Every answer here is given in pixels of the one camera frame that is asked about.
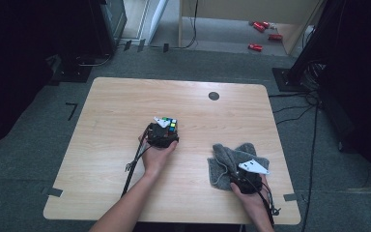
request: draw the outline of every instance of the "fabric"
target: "fabric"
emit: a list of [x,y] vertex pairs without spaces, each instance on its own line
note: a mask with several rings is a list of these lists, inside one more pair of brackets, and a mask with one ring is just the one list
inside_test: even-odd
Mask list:
[[270,162],[265,158],[257,157],[254,145],[244,143],[232,150],[222,144],[213,145],[214,157],[208,158],[210,183],[214,188],[231,190],[230,173],[236,172],[238,164],[255,160],[268,169]]

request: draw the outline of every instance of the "red object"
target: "red object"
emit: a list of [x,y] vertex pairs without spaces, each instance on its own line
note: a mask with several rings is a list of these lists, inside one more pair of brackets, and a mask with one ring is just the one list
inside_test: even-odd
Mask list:
[[268,22],[260,22],[265,28],[270,28],[270,24]]
[[262,51],[262,46],[261,45],[258,45],[258,44],[255,44],[255,43],[250,43],[248,45],[248,49],[261,52]]
[[257,29],[259,32],[264,32],[265,27],[260,22],[254,22],[252,26]]
[[279,34],[269,34],[268,40],[282,41],[282,35],[279,35]]

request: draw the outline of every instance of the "forearm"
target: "forearm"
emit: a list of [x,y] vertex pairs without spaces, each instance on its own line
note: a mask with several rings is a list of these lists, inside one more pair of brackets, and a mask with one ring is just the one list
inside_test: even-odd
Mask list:
[[259,232],[273,231],[267,210],[264,206],[258,207],[247,204],[243,207]]
[[157,174],[145,174],[98,220],[90,231],[132,231],[157,181],[157,176]]

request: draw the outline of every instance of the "rubik's cube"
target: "rubik's cube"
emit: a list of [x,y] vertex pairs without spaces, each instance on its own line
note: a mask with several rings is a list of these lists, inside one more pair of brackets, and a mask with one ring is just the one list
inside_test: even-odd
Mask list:
[[167,136],[170,136],[177,131],[177,119],[163,117],[162,120],[168,121],[170,124],[167,126]]

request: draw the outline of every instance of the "gray carpet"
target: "gray carpet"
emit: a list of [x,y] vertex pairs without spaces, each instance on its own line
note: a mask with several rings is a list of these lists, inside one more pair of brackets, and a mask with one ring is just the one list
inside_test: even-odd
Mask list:
[[[44,187],[53,184],[93,79],[97,76],[263,84],[280,94],[271,68],[290,68],[295,59],[262,54],[136,47],[94,67],[87,83],[45,86],[0,140],[0,231],[87,231],[93,221],[47,220]],[[78,108],[68,121],[72,106]],[[271,98],[273,110],[306,105],[304,98]],[[275,122],[296,118],[303,108],[275,113]],[[314,113],[279,124],[278,131],[302,218],[308,196]],[[276,225],[276,231],[300,231]],[[337,150],[335,133],[318,111],[313,191],[306,231],[371,231],[371,164],[358,154]]]

